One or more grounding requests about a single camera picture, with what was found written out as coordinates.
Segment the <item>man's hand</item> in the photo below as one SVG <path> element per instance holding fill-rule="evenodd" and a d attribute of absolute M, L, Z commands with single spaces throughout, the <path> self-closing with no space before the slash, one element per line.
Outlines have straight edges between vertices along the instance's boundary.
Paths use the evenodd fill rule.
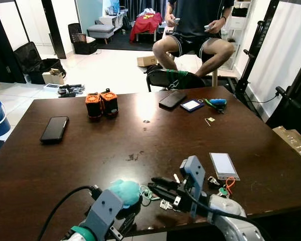
<path fill-rule="evenodd" d="M 168 27 L 174 27 L 176 25 L 174 19 L 175 19 L 174 14 L 168 14 L 165 16 L 165 21 Z"/>
<path fill-rule="evenodd" d="M 224 19 L 214 20 L 213 22 L 211 22 L 209 24 L 209 26 L 211 28 L 208 30 L 205 30 L 205 32 L 210 33 L 210 34 L 217 34 L 221 30 L 221 28 L 223 27 L 224 24 L 225 24 Z"/>

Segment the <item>dark brown tabletop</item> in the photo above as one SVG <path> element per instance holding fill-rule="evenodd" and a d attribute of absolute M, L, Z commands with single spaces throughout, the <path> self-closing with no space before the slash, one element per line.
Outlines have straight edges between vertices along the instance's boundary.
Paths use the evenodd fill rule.
<path fill-rule="evenodd" d="M 197 155 L 206 177 L 215 175 L 210 152 L 230 155 L 241 178 L 233 199 L 249 216 L 301 208 L 301 157 L 224 87 L 185 92 L 187 99 L 227 99 L 225 114 L 208 106 L 193 113 L 161 109 L 163 91 L 119 95 L 118 117 L 92 123 L 84 97 L 34 100 L 0 150 L 0 240 L 35 240 L 59 200 L 82 185 L 105 189 L 117 179 L 147 184 L 154 176 L 181 178 L 179 166 L 190 155 Z M 70 120 L 62 143 L 41 145 L 49 118 L 64 115 Z M 216 121 L 208 127 L 205 117 Z M 60 240 L 92 203 L 85 191 L 70 197 L 43 240 Z M 206 219 L 192 221 L 154 201 L 135 221 L 135 233 L 143 233 L 204 225 Z"/>

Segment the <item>orange servo motor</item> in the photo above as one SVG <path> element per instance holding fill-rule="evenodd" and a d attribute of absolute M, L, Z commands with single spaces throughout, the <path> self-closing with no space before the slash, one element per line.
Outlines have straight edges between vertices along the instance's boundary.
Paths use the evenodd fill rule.
<path fill-rule="evenodd" d="M 114 116 L 118 114 L 117 95 L 106 89 L 105 92 L 100 94 L 102 99 L 102 107 L 104 113 L 108 116 Z"/>
<path fill-rule="evenodd" d="M 100 118 L 102 116 L 102 103 L 99 93 L 88 94 L 86 97 L 86 106 L 90 118 Z"/>

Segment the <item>black shorts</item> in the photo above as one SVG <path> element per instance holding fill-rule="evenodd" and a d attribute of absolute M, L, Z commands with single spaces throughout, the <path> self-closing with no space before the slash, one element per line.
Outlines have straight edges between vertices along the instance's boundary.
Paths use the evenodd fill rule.
<path fill-rule="evenodd" d="M 197 57 L 202 59 L 205 62 L 208 57 L 212 57 L 213 55 L 203 54 L 203 48 L 207 41 L 209 41 L 212 37 L 195 37 L 195 38 L 186 38 L 177 33 L 173 33 L 171 35 L 175 39 L 175 41 L 179 45 L 179 51 L 171 53 L 175 57 L 180 57 L 184 54 L 189 53 L 190 51 L 194 51 Z"/>

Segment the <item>black t-shirt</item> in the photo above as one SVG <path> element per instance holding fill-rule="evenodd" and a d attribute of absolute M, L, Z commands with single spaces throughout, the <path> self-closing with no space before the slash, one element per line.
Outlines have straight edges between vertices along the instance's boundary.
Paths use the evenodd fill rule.
<path fill-rule="evenodd" d="M 176 32 L 183 37 L 214 36 L 205 33 L 205 25 L 221 18 L 222 10 L 233 6 L 234 0 L 169 0 L 178 3 L 176 18 L 180 18 Z"/>

